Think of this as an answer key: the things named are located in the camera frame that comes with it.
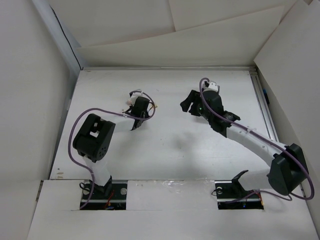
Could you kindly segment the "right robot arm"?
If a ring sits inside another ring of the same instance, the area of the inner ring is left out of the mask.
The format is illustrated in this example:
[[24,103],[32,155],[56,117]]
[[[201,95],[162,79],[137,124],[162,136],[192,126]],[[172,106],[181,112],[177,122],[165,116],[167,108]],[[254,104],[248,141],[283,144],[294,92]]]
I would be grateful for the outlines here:
[[191,90],[180,107],[183,112],[202,117],[213,131],[242,145],[266,163],[266,170],[245,169],[233,179],[231,191],[235,196],[243,197],[251,190],[262,189],[288,196],[303,181],[311,180],[300,146],[273,141],[245,126],[238,115],[224,109],[217,91]]

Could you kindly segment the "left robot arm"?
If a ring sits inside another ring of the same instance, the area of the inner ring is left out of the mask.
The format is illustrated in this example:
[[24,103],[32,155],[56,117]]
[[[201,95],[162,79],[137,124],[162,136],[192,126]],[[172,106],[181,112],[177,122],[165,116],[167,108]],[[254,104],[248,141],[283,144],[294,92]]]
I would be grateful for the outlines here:
[[103,199],[111,194],[113,180],[105,155],[113,134],[138,129],[154,115],[149,114],[149,109],[154,107],[149,97],[136,96],[123,113],[92,108],[77,118],[69,135],[68,154],[91,175],[91,181],[84,186],[86,191]]

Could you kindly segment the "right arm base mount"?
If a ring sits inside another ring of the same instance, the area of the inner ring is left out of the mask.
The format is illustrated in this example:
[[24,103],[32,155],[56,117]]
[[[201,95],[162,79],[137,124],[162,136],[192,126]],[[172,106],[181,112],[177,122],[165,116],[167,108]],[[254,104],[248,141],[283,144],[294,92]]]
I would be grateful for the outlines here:
[[239,179],[248,170],[243,170],[231,180],[217,180],[211,195],[216,197],[219,210],[263,210],[261,194],[255,190],[245,190]]

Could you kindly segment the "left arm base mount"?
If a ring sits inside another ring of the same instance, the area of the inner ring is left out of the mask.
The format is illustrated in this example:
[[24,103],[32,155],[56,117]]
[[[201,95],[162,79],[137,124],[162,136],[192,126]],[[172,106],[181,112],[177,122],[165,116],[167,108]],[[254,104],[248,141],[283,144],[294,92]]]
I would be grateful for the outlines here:
[[82,190],[81,200],[80,200],[80,210],[88,211],[122,211],[126,210],[127,206],[127,192],[128,192],[128,182],[115,180],[112,182],[111,190],[107,190],[104,194],[97,190],[98,186],[95,185],[95,190],[87,203],[90,195],[91,182],[85,181],[79,184]]

